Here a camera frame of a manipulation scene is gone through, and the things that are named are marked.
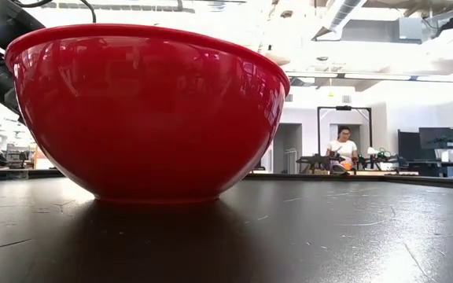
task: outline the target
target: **ceiling duct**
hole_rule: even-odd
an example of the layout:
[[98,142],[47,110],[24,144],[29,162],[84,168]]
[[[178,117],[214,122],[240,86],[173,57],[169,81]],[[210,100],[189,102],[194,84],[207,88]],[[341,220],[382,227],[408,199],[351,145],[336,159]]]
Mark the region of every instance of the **ceiling duct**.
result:
[[363,6],[364,3],[366,3],[366,0],[331,0],[328,11],[322,18],[322,27],[313,39],[343,28],[351,19],[352,11]]

